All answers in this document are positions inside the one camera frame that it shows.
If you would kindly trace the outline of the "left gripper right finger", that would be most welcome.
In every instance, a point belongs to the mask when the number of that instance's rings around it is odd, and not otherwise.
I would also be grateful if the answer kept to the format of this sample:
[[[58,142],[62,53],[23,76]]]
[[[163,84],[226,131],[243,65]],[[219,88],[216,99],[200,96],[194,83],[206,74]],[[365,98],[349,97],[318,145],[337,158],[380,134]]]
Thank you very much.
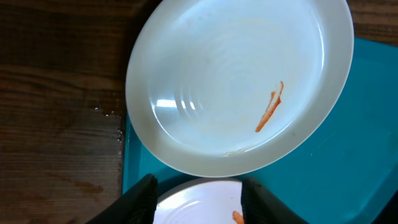
[[[252,177],[242,181],[241,206],[245,224],[308,224]]]

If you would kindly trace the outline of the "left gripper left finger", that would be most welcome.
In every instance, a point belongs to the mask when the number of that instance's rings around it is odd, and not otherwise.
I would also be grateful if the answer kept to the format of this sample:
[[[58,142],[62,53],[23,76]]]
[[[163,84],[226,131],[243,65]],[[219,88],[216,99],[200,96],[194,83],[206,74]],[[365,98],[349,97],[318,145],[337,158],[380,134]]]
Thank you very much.
[[[158,198],[158,180],[147,174],[86,224],[153,224]]]

